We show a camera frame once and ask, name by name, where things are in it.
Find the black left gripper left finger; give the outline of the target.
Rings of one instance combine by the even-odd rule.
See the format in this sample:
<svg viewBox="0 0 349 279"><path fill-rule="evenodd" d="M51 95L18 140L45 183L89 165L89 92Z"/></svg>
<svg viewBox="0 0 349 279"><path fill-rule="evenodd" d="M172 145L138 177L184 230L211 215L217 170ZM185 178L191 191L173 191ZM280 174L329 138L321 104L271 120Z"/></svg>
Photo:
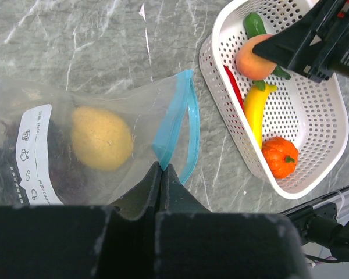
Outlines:
<svg viewBox="0 0 349 279"><path fill-rule="evenodd" d="M0 206L0 278L152 278L161 176L110 205Z"/></svg>

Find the small orange pumpkin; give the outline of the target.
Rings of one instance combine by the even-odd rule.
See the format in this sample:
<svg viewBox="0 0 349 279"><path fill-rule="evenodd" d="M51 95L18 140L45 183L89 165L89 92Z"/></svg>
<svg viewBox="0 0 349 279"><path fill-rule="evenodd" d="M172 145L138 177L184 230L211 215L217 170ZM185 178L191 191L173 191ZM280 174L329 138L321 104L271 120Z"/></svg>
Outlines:
<svg viewBox="0 0 349 279"><path fill-rule="evenodd" d="M283 137L273 137L265 141L262 144L262 154L274 178L286 178L295 171L298 164L298 149Z"/></svg>

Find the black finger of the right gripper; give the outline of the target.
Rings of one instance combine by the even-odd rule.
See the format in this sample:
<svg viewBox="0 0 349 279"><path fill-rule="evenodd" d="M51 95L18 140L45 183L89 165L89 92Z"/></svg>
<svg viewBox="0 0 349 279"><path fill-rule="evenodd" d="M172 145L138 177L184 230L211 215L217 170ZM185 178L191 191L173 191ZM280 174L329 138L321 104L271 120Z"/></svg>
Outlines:
<svg viewBox="0 0 349 279"><path fill-rule="evenodd" d="M315 5L298 22L253 47L253 53L278 66L320 83L332 77L327 36L336 5Z"/></svg>

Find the green vegetable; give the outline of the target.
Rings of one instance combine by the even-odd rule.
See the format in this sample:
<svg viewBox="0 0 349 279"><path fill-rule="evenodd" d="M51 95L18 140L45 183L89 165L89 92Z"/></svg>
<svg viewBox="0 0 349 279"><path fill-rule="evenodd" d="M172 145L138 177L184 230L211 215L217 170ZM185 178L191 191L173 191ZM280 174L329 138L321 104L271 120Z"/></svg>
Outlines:
<svg viewBox="0 0 349 279"><path fill-rule="evenodd" d="M257 13L250 13L244 20L243 26L246 31L248 39L256 37L258 35L267 34L263 20ZM283 70L279 65L277 65L272 72L276 77L283 78L285 80L290 80L291 75Z"/></svg>

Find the red grape bunch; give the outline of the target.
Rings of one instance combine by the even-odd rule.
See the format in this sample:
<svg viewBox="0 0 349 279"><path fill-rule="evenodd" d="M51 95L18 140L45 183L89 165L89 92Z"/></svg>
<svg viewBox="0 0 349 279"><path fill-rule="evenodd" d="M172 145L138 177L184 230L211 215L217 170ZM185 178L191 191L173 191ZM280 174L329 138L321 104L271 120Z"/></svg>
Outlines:
<svg viewBox="0 0 349 279"><path fill-rule="evenodd" d="M17 169L15 183L21 182L15 159L16 141L19 131L19 123L6 123L1 121L1 126L5 129L5 141L3 148L11 151L14 156ZM49 178L56 196L65 204L87 203L87 194L85 186L87 176L84 165L79 162L71 150L61 129L51 120L48 126L48 159L49 159ZM27 195L24 189L17 189L19 198L23 198L27 203Z"/></svg>

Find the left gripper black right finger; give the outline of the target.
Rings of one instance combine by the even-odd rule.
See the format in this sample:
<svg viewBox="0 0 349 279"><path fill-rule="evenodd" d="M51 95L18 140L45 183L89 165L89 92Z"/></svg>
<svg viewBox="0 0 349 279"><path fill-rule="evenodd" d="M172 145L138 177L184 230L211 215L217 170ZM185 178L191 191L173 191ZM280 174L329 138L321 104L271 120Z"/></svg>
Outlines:
<svg viewBox="0 0 349 279"><path fill-rule="evenodd" d="M163 173L155 278L310 278L301 241L280 214L212 213Z"/></svg>

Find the yellow banana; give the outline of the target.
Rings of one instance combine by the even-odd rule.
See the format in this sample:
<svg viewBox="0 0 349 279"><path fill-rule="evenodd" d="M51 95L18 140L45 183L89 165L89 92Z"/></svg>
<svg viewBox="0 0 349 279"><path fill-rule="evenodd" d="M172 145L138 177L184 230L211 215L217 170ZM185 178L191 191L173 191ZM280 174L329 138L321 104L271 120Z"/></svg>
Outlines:
<svg viewBox="0 0 349 279"><path fill-rule="evenodd" d="M277 86L265 83L265 89L260 90L253 85L244 100L244 114L259 148L262 148L262 122L266 101L269 95L277 90Z"/></svg>

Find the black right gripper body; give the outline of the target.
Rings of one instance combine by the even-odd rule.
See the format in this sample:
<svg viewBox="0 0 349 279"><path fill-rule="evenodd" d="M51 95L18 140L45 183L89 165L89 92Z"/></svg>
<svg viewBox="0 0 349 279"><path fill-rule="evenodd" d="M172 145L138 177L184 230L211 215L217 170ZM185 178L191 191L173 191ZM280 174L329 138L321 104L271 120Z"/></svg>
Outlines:
<svg viewBox="0 0 349 279"><path fill-rule="evenodd" d="M317 83L335 73L349 78L349 1L318 1L307 15L314 32L307 78Z"/></svg>

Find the orange peach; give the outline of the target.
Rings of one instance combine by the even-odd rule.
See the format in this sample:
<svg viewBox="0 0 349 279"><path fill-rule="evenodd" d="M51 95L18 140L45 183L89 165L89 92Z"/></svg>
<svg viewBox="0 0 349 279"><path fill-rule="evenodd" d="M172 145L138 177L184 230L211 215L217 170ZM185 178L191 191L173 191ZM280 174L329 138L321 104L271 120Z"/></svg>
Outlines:
<svg viewBox="0 0 349 279"><path fill-rule="evenodd" d="M236 54L237 70L251 80L263 80L270 76L277 64L253 53L256 44L272 37L271 34L261 34L250 38Z"/></svg>

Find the clear zip top bag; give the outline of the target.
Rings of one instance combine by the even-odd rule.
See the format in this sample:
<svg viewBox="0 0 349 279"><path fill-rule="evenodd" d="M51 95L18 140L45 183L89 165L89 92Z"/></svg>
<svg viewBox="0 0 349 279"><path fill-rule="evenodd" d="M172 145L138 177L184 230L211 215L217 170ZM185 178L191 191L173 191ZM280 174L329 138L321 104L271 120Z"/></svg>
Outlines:
<svg viewBox="0 0 349 279"><path fill-rule="evenodd" d="M0 206L107 204L153 163L185 183L199 147L192 70L106 95L0 80Z"/></svg>

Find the white perforated plastic basket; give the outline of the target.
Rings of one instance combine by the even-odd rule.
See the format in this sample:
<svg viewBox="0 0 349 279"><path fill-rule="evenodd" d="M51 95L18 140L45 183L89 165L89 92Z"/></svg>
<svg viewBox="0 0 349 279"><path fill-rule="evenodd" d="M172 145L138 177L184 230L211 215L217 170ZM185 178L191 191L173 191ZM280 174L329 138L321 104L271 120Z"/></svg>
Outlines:
<svg viewBox="0 0 349 279"><path fill-rule="evenodd" d="M349 123L337 78L315 83L292 73L289 80L266 79L277 86L266 101L262 136L291 141L299 151L294 173L276 179L258 147L241 110L225 68L234 76L242 96L252 82L236 69L235 57L247 41L244 18L255 12L268 33L276 34L303 17L311 1L231 1L218 14L211 35L203 43L199 63L213 100L250 172L270 183L283 198L299 199L312 191L341 158Z"/></svg>

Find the yellow pear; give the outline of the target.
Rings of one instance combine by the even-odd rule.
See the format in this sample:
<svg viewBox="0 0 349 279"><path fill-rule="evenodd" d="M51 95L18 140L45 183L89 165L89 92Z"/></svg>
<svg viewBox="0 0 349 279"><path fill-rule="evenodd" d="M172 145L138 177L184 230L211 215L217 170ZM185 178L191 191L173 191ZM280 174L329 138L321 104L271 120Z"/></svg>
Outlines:
<svg viewBox="0 0 349 279"><path fill-rule="evenodd" d="M103 108L79 106L72 113L72 148L84 165L115 171L133 152L130 127L117 114Z"/></svg>

